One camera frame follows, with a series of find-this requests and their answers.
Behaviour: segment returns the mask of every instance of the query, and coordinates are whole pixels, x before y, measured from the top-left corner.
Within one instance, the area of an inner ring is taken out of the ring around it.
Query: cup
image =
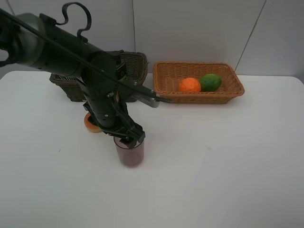
[[[120,162],[127,167],[137,167],[143,161],[144,141],[138,143],[134,148],[128,148],[120,142],[120,138],[114,137],[116,150]]]

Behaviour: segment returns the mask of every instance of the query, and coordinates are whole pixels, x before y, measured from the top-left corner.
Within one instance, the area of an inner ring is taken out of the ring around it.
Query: brown wicker basket
[[[126,62],[127,76],[136,81],[138,84],[142,85],[148,74],[148,61],[146,55],[139,52],[122,52],[121,57]],[[49,80],[61,87],[71,101],[86,101],[85,96],[75,78],[51,74]]]
[[[179,82],[187,77],[200,79],[218,74],[222,84],[215,92],[178,92]],[[157,62],[153,71],[154,90],[161,97],[180,104],[225,104],[245,92],[234,70],[225,63]]]

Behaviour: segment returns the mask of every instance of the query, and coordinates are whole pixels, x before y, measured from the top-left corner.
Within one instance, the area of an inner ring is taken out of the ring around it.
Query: orange fruit
[[[90,113],[87,113],[85,115],[85,126],[86,128],[88,129],[88,131],[90,132],[93,132],[93,133],[98,133],[98,132],[101,132],[102,130],[98,127],[98,126],[95,126],[94,124],[91,124],[88,120],[88,118],[91,116]]]
[[[179,84],[180,92],[200,92],[201,86],[199,80],[193,77],[187,77],[180,81]]]

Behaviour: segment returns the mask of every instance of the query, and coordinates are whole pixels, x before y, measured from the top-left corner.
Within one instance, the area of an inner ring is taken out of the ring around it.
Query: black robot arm
[[[57,27],[68,22],[66,10],[71,4],[82,7],[88,19],[87,27],[80,29],[77,37]],[[0,9],[0,48],[9,54],[7,60],[0,61],[0,67],[18,63],[77,78],[92,123],[106,134],[121,138],[129,148],[134,147],[144,140],[145,132],[128,115],[126,99],[133,96],[152,107],[168,100],[128,79],[119,52],[111,55],[88,43],[81,35],[91,27],[91,15],[86,7],[72,2],[65,4],[62,11],[64,23],[43,14],[14,17]]]

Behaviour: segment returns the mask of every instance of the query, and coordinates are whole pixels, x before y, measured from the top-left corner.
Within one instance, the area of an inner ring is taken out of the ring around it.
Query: lime
[[[222,84],[222,79],[217,74],[206,74],[199,80],[203,92],[216,91],[220,84]]]

